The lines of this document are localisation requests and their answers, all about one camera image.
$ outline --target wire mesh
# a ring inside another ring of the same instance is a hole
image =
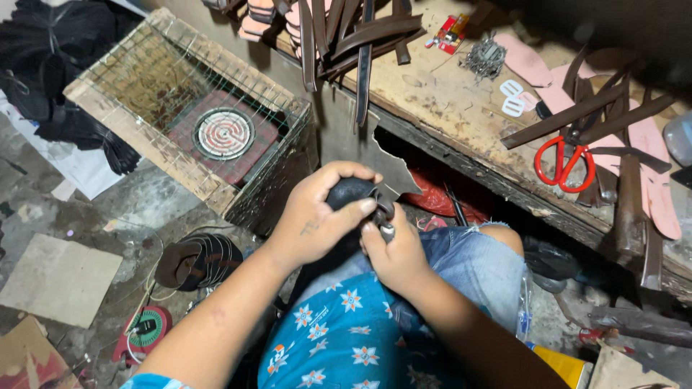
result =
[[[80,77],[155,128],[152,144],[173,142],[240,190],[302,131],[307,111],[200,37],[184,23],[147,19]]]

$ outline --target red scissors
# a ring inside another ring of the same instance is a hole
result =
[[[596,165],[594,164],[594,157],[589,151],[589,146],[581,145],[579,142],[579,136],[582,132],[591,128],[591,126],[596,122],[596,119],[597,116],[592,114],[581,128],[579,127],[579,120],[577,120],[575,123],[572,123],[571,129],[561,131],[561,135],[547,141],[543,146],[540,147],[540,149],[538,149],[536,156],[534,157],[534,168],[536,169],[536,174],[541,181],[550,186],[559,185],[560,189],[566,193],[579,193],[591,185],[591,182],[593,182],[594,177],[596,176]],[[540,165],[540,159],[543,156],[543,152],[552,145],[557,145],[555,158],[555,177],[553,179],[549,179],[545,176],[545,173],[543,173],[543,168]],[[567,162],[567,165],[563,167],[563,162],[565,160],[565,145],[573,145],[574,153]],[[572,168],[582,156],[586,160],[586,178],[580,186],[570,188],[565,182],[567,181],[567,177],[570,175]]]

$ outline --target tattoo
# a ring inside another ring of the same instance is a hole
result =
[[[319,228],[320,228],[319,224],[312,224],[311,222],[308,221],[305,224],[305,227],[303,227],[303,230],[300,231],[300,234],[301,235],[304,235],[304,234],[311,235],[313,230],[317,230]]]

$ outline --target denim shorts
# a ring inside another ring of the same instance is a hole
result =
[[[479,226],[436,228],[421,232],[419,236],[435,273],[495,322],[515,333],[522,275],[526,268],[524,258],[506,244],[481,233]],[[359,251],[337,269],[313,280],[296,304],[330,285],[369,271],[373,271],[370,260]],[[404,300],[392,305],[392,313],[403,331],[418,328],[421,322],[416,311]]]

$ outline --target blue shirt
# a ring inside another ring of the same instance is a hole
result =
[[[454,358],[424,324],[403,333],[374,272],[337,282],[286,313],[260,363],[259,388],[464,388]],[[178,388],[155,374],[124,388]]]

